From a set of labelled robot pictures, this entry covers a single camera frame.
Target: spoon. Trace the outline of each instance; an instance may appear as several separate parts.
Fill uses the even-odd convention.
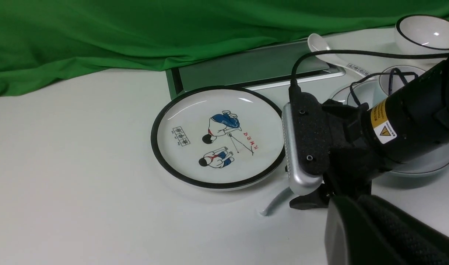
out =
[[[317,35],[316,33],[313,33],[308,37],[308,47],[310,48],[311,52],[316,52],[318,50],[331,50],[324,38],[320,35]],[[354,76],[357,78],[370,75],[370,72],[368,72],[367,70],[354,65],[353,63],[346,62],[336,54],[322,54],[317,55],[316,57],[328,64],[336,65],[349,70],[349,72],[355,74]]]

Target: printed cartoon figure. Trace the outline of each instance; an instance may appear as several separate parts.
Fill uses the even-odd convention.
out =
[[[236,130],[242,131],[238,116],[229,110],[225,110],[222,114],[216,114],[210,118],[208,134],[203,136],[202,140],[206,144],[211,144],[218,136],[223,136]]]
[[[198,163],[200,166],[223,168],[234,161],[234,158],[231,157],[232,155],[233,153],[228,152],[227,147],[221,147],[213,152],[206,153],[203,158],[199,159]]]

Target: blue shorts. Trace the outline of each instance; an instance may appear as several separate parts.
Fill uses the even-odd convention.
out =
[[[225,161],[223,161],[223,167],[225,167],[225,166],[231,164],[231,162],[232,162],[232,161],[231,161],[230,158],[226,159]]]
[[[223,159],[223,158],[225,158],[225,157],[226,157],[226,153],[224,153],[224,152],[221,152],[221,153],[217,154],[216,156],[217,156],[218,158],[221,158],[221,159]]]
[[[239,120],[237,118],[229,117],[229,114],[216,114],[211,117],[214,121],[220,124],[224,124],[229,128],[239,128],[241,125],[239,124]]]

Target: saucer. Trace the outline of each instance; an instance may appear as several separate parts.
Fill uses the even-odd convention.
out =
[[[202,88],[174,99],[155,119],[151,144],[170,174],[216,191],[253,185],[285,157],[280,109],[242,88]]]
[[[373,93],[378,87],[378,81],[371,80],[354,86],[354,92],[360,103],[367,102],[371,108],[373,107]],[[349,106],[357,106],[350,94],[349,86],[337,89],[330,98]],[[387,173],[402,177],[425,177],[438,174],[448,166],[449,143]]]

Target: label on spoon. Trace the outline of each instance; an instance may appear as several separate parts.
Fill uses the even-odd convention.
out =
[[[365,69],[363,69],[363,68],[361,68],[361,67],[358,67],[358,66],[356,66],[356,65],[353,65],[353,64],[351,64],[351,63],[348,63],[348,64],[347,64],[347,67],[350,68],[350,69],[352,69],[352,70],[354,70],[354,71],[357,71],[357,72],[363,74],[364,76],[370,75],[370,73],[369,73],[367,70],[365,70]]]

